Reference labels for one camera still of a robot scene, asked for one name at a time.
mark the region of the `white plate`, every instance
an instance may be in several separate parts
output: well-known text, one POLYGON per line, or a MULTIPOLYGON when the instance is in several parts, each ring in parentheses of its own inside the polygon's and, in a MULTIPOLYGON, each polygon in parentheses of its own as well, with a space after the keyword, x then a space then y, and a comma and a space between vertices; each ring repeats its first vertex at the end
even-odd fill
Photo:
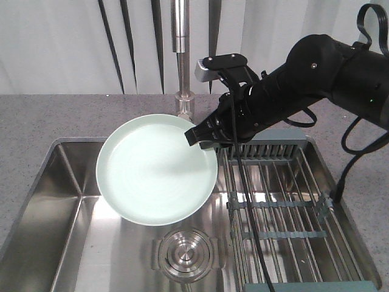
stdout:
POLYGON ((123 218, 142 225, 178 222, 210 196, 218 163, 214 149, 189 146, 194 125, 167 114, 130 120, 115 130, 97 158, 101 194, 123 218))

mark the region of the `faucet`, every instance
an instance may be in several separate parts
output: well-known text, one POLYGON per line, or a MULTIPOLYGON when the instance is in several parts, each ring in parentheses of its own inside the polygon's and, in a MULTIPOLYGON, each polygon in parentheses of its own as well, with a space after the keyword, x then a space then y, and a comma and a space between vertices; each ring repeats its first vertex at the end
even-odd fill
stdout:
POLYGON ((171 39, 177 53, 179 91, 176 93, 176 114, 192 121, 194 94, 190 91, 189 0, 171 0, 171 39))

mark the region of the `stainless steel sink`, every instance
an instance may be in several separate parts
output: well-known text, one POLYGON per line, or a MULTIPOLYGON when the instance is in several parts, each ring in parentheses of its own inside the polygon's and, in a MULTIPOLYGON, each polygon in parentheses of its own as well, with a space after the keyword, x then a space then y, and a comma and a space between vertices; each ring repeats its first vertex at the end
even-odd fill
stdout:
MULTIPOLYGON (((283 133, 243 147, 272 281, 380 287, 342 206, 327 200, 334 184, 314 144, 283 133)), ((218 180, 200 210, 149 227, 120 218, 100 196, 103 141, 53 144, 3 251, 0 291, 239 291, 263 283, 233 150, 218 151, 218 180)))

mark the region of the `black robotic arm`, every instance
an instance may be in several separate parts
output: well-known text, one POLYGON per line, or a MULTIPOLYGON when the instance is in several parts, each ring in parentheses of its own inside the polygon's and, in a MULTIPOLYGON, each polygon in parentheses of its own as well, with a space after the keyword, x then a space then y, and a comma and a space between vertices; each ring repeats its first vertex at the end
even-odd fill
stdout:
MULTIPOLYGON (((366 33, 363 19, 369 7, 379 16, 384 13, 379 18, 384 53, 387 19, 383 8, 376 4, 363 6, 358 26, 366 33)), ((199 60, 197 78, 202 82, 220 79, 229 92, 219 98, 219 106, 211 115, 186 132, 189 144, 200 142, 202 148, 209 148, 215 143, 233 143, 232 100, 238 142, 251 140, 257 132, 322 98, 389 130, 389 58, 369 51, 370 44, 371 39, 367 44, 355 42, 349 46, 328 35, 309 35, 292 48, 285 64, 269 75, 262 72, 262 79, 240 54, 199 60)))

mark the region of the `black cable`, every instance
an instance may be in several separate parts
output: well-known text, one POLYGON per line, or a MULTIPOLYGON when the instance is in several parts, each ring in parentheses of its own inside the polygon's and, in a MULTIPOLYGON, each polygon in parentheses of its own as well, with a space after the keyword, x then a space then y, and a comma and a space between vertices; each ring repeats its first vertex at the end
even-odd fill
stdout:
POLYGON ((317 122, 317 116, 313 111, 311 111, 309 108, 303 109, 303 112, 309 116, 312 119, 312 122, 310 123, 301 123, 296 122, 295 120, 285 119, 284 122, 286 122, 288 125, 294 126, 294 127, 300 127, 300 128, 311 128, 314 125, 316 125, 317 122))
POLYGON ((372 8, 377 15, 378 18, 378 43, 381 49, 382 54, 389 58, 389 50, 388 50, 388 18, 385 9, 378 4, 365 4, 363 5, 357 17, 357 27, 359 31, 367 38, 367 44, 365 45, 368 49, 371 46, 371 37, 365 29, 365 15, 369 8, 372 8))
POLYGON ((357 125, 357 123, 361 120, 361 117, 357 117, 354 122, 351 123, 350 126, 348 126, 347 130, 343 134, 342 137, 342 148, 349 154, 355 155, 349 163, 347 163, 345 169, 343 170, 342 174, 340 175, 340 179, 336 185, 335 194, 332 196, 334 199, 334 203, 339 203, 343 196, 343 191, 345 189, 346 184, 346 176, 348 172, 350 171, 351 167, 358 161, 359 158, 361 158, 365 154, 369 154, 371 152, 374 152, 378 149, 381 149, 385 145, 389 143, 389 132, 386 132, 381 137, 376 139, 374 142, 372 142, 370 145, 366 146, 365 148, 361 150, 353 150, 347 147, 346 140, 350 134, 350 132, 354 129, 354 127, 357 125))
POLYGON ((258 257, 260 258, 263 276, 265 278, 267 286, 269 287, 270 292, 275 292, 273 283, 270 279, 269 272, 268 272, 267 267, 266 267, 265 258, 263 256, 263 252, 261 249, 260 236, 258 234, 258 229, 256 228, 255 219, 254 219, 254 212, 252 209, 252 203, 251 203, 250 196, 249 196, 249 188, 248 188, 247 183, 246 183, 246 177, 244 176, 243 164, 242 164, 242 160, 241 160, 241 150, 239 148, 238 135, 236 133, 235 105, 233 102, 233 94, 231 94, 231 116, 232 116, 233 144, 235 146, 236 160, 238 161, 238 168, 239 168, 239 174, 240 174, 242 185, 243 185, 243 191, 244 191, 244 195, 246 197, 247 211, 249 214, 250 225, 251 225, 252 231, 253 231, 255 247, 256 247, 256 251, 258 253, 258 257))

